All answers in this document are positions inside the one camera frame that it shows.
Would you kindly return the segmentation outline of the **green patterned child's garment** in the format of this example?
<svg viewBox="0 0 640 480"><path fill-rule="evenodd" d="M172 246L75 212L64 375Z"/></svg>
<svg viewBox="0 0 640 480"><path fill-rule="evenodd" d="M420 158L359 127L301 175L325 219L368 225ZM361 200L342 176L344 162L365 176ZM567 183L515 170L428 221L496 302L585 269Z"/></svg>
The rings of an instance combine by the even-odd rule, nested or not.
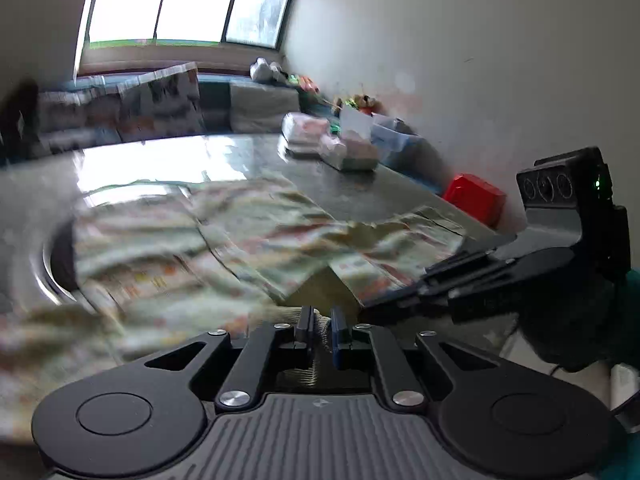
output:
<svg viewBox="0 0 640 480"><path fill-rule="evenodd" d="M305 304L356 312L414 283L464 236L427 206L337 220L279 176L84 211L76 301L31 304L1 322L2 440L29 444L32 413L51 391L206 330L242 335Z"/></svg>

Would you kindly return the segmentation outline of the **red plastic stool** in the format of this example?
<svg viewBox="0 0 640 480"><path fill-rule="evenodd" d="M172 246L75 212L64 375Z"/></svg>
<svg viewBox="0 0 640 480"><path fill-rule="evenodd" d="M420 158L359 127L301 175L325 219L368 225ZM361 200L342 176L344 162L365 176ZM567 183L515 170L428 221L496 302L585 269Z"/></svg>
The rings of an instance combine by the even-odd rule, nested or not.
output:
<svg viewBox="0 0 640 480"><path fill-rule="evenodd" d="M474 174L458 174L448 185L444 200L488 228L498 226L506 193Z"/></svg>

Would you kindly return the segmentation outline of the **clear plastic storage bin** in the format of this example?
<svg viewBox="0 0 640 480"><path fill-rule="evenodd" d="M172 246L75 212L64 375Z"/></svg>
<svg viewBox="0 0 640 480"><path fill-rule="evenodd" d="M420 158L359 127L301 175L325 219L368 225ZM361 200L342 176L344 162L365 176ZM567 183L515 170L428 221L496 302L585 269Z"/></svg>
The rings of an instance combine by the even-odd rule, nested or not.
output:
<svg viewBox="0 0 640 480"><path fill-rule="evenodd" d="M370 138L380 163L396 171L409 170L423 144L423 139L402 119L382 114L373 115Z"/></svg>

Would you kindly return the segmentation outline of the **pink green tissue pack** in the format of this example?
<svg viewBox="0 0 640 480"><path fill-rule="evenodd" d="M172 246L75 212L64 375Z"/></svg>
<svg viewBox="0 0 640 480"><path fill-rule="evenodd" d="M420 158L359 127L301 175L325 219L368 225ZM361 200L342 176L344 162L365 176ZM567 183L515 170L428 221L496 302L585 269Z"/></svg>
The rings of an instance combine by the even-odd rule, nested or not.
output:
<svg viewBox="0 0 640 480"><path fill-rule="evenodd" d="M320 158L338 171L373 171L378 149L371 142L373 118L346 106L340 113L340 130L324 134L319 141Z"/></svg>

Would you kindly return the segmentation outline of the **round black induction cooktop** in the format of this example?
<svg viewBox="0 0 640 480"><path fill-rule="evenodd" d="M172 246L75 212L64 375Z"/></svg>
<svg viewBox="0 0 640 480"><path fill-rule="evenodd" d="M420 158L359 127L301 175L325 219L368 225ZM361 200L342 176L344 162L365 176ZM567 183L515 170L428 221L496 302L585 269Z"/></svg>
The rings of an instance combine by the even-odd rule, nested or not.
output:
<svg viewBox="0 0 640 480"><path fill-rule="evenodd" d="M42 246L42 266L48 285L58 298L75 302L78 292L75 271L73 218L60 223Z"/></svg>

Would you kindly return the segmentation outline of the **colourful plush toy pile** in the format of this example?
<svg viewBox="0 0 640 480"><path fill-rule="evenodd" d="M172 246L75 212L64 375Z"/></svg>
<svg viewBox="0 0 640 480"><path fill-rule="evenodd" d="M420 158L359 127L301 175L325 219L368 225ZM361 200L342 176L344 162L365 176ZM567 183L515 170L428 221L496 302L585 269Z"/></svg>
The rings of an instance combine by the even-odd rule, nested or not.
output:
<svg viewBox="0 0 640 480"><path fill-rule="evenodd" d="M366 115L379 113L382 110L381 103L373 96L353 94L352 96L346 96L346 98L340 98L339 96L335 98L332 102L332 113L338 116L346 107L351 107Z"/></svg>

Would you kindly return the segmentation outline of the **pink tissue pack far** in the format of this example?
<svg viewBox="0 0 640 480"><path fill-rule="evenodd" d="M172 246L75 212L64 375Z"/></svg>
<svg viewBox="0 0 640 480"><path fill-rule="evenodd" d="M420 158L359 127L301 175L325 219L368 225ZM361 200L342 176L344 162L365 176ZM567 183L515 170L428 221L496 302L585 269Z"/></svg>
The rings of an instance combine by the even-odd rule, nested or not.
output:
<svg viewBox="0 0 640 480"><path fill-rule="evenodd" d="M326 118L292 112L282 119L282 145L292 156L317 156L322 136L331 123Z"/></svg>

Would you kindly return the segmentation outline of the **grey plain cushion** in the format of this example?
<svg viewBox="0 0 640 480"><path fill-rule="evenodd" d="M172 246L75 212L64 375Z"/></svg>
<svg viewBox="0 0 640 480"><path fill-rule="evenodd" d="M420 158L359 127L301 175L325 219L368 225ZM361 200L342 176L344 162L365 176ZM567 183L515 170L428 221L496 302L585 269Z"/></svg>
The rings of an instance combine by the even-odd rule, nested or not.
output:
<svg viewBox="0 0 640 480"><path fill-rule="evenodd" d="M254 82L230 84L230 126L235 133L280 133L284 116L298 111L295 89Z"/></svg>

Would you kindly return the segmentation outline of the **black white plush toy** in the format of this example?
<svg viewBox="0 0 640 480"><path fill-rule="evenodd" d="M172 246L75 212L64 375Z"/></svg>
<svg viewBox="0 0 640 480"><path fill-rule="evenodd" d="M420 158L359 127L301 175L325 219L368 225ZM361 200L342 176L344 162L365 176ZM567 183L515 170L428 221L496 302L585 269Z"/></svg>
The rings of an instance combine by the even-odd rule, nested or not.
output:
<svg viewBox="0 0 640 480"><path fill-rule="evenodd" d="M260 84L285 84L288 75L277 62L269 63L265 58L258 58L250 66L250 79Z"/></svg>

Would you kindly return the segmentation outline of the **long butterfly print cushion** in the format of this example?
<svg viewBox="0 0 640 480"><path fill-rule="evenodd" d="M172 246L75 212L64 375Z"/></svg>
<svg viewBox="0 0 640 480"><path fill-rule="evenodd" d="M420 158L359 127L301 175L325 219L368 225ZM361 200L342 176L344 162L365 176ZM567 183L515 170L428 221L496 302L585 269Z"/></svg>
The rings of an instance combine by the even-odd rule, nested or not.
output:
<svg viewBox="0 0 640 480"><path fill-rule="evenodd" d="M122 99L115 87L40 93L34 153L48 156L119 144L121 108Z"/></svg>

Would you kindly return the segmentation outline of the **large butterfly print cushion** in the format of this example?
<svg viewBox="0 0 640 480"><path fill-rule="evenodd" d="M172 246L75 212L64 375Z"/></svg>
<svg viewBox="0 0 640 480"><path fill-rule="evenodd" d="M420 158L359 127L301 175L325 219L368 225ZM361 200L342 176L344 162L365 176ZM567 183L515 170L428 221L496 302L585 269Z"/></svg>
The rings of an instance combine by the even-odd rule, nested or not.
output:
<svg viewBox="0 0 640 480"><path fill-rule="evenodd" d="M205 131L198 66L175 65L145 73L117 86L117 128L124 141L188 136Z"/></svg>

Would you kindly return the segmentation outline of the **black clothing pile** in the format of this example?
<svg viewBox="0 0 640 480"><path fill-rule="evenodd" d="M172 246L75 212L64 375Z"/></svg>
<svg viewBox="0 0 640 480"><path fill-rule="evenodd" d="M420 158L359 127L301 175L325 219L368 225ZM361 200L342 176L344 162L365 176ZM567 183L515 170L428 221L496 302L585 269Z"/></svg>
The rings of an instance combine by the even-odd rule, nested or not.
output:
<svg viewBox="0 0 640 480"><path fill-rule="evenodd" d="M1 103L1 163L29 160L37 141L38 84L24 79Z"/></svg>

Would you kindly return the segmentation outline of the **window with green frame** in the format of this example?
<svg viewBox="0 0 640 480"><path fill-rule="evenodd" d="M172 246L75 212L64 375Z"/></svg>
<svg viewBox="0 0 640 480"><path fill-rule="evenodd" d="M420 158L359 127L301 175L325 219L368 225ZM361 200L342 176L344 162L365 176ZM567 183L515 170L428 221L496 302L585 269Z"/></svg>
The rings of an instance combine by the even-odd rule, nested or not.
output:
<svg viewBox="0 0 640 480"><path fill-rule="evenodd" d="M85 44L280 44L290 0L88 0Z"/></svg>

